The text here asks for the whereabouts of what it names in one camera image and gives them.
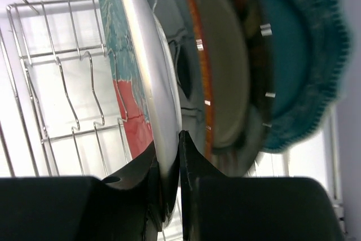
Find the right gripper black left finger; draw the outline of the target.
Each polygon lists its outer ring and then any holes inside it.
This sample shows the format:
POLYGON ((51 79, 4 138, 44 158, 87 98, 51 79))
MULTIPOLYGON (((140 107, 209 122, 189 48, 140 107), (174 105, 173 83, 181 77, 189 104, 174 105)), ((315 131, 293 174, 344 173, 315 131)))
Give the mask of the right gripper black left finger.
POLYGON ((2 240, 156 240, 161 230, 154 145, 105 179, 1 179, 2 240))

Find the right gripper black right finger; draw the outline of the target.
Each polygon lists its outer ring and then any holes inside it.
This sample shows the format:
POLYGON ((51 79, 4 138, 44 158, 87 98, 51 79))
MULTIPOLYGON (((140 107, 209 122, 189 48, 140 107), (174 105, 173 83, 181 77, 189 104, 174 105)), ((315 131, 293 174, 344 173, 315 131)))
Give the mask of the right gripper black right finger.
POLYGON ((328 194, 303 177, 228 177, 179 135, 184 240, 344 240, 328 194))

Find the red teal floral plate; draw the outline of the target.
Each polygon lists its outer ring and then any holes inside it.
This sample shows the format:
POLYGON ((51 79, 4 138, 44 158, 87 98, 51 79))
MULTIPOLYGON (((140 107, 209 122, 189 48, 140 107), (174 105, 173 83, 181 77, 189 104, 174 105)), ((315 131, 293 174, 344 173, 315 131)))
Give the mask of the red teal floral plate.
POLYGON ((163 28, 147 0, 98 0, 127 143, 133 157, 155 148, 161 215, 170 224, 177 197, 181 107, 163 28))

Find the teal scalloped plate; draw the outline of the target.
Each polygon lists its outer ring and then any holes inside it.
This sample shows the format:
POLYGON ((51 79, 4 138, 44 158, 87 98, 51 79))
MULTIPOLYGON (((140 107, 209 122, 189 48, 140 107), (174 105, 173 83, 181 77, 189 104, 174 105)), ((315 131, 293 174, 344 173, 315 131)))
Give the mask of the teal scalloped plate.
POLYGON ((340 96, 352 48, 341 0, 261 0, 270 25, 275 101, 264 151, 311 136, 340 96))

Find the brown rim cream plate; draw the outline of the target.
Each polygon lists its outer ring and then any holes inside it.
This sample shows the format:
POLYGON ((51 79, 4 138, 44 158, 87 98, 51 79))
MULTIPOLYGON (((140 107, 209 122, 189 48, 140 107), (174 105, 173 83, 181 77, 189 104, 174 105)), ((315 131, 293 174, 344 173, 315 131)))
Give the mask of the brown rim cream plate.
POLYGON ((211 108, 205 156, 227 176, 255 170, 270 131, 273 68, 260 0, 187 0, 203 40, 202 80, 211 108))

